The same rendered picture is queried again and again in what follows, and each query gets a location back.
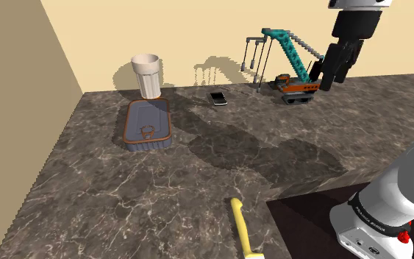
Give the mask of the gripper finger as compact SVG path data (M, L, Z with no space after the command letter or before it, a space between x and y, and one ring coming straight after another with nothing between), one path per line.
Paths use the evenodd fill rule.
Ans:
M343 83L349 69L357 62L364 40L346 42L341 49L335 71L335 82Z
M323 74L319 89L329 91L334 82L335 75L341 63L346 59L346 44L331 43L322 60L315 61L309 78L311 82L318 80L320 73Z

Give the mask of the teal and orange toy crane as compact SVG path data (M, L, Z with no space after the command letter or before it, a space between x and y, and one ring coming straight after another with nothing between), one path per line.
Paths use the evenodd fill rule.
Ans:
M263 37L246 38L246 48L240 70L245 71L246 53L248 44L251 40L255 41L255 50L257 50L260 43L262 43L264 47L265 43L268 41L268 38L270 38L268 51L271 50L273 40L276 40L282 47L282 50L284 51L297 77L291 77L289 74L280 74L276 76L274 81L271 82L271 85L282 93L282 100L286 105L306 104L310 102L314 98L314 93L320 88L321 81L318 77L321 73L321 66L323 65L324 56L319 54L290 30L262 28L261 32L264 34ZM303 62L301 61L299 54L293 45L293 41L318 59L314 62L314 65L310 71L304 67Z

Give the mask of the black smartphone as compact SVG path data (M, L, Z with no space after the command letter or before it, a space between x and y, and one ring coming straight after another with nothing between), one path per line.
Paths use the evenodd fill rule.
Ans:
M224 106L228 104L225 95L222 92L212 92L210 93L210 98L214 106Z

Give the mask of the dark robot stand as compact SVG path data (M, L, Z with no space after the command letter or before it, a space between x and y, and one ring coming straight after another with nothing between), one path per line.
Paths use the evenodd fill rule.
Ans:
M338 243L329 212L365 186L361 183L267 202L292 259L359 259ZM410 236L414 246L414 220Z

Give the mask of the white ribbed cup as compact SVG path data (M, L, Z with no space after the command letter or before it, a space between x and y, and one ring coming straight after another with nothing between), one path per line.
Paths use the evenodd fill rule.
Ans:
M137 54L131 59L141 96L144 99L158 99L160 90L160 59L155 54Z

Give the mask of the grey sardine tin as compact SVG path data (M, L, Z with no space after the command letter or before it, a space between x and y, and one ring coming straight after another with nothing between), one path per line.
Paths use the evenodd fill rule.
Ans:
M164 149L172 143L167 99L138 99L128 106L123 141L131 152Z

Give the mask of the yellow handled knife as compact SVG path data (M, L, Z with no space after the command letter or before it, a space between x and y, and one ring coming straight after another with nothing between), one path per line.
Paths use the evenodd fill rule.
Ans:
M240 239L240 245L243 251L244 259L265 259L263 253L253 252L249 241L249 234L244 220L241 208L243 207L242 202L238 198L231 198L230 204L232 207L235 224L238 229L238 236Z

